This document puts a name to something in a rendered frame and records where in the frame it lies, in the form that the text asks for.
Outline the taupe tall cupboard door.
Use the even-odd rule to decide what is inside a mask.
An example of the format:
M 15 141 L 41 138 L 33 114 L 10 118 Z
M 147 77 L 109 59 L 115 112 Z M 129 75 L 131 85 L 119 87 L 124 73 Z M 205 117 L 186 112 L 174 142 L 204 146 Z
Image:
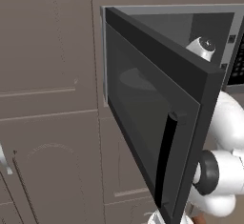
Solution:
M 0 0 L 0 118 L 95 107 L 91 0 Z

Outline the grey microwave oven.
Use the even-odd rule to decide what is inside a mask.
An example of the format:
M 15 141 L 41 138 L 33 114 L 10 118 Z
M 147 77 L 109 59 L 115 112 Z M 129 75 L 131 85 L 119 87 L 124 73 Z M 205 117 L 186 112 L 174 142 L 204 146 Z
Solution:
M 104 96 L 111 109 L 180 99 L 213 109 L 230 82 L 244 5 L 103 6 Z

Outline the taupe drawer front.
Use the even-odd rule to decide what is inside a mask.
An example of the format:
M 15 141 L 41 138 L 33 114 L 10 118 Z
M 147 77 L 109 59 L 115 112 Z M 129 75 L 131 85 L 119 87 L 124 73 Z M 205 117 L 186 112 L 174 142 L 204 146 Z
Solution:
M 147 224 L 155 210 L 156 206 L 151 197 L 106 204 L 106 224 Z

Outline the taupe low cupboard door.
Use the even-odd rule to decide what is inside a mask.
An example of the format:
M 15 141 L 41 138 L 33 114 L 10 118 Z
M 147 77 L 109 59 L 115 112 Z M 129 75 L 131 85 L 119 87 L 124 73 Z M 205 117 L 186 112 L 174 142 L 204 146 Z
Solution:
M 97 111 L 0 120 L 23 224 L 104 224 Z

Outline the black microwave door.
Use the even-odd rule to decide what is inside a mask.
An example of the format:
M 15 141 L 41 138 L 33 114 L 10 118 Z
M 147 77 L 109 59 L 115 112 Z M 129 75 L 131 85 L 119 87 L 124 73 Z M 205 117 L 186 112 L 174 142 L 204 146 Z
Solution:
M 224 72 L 145 24 L 105 10 L 112 114 L 166 224 L 180 224 Z

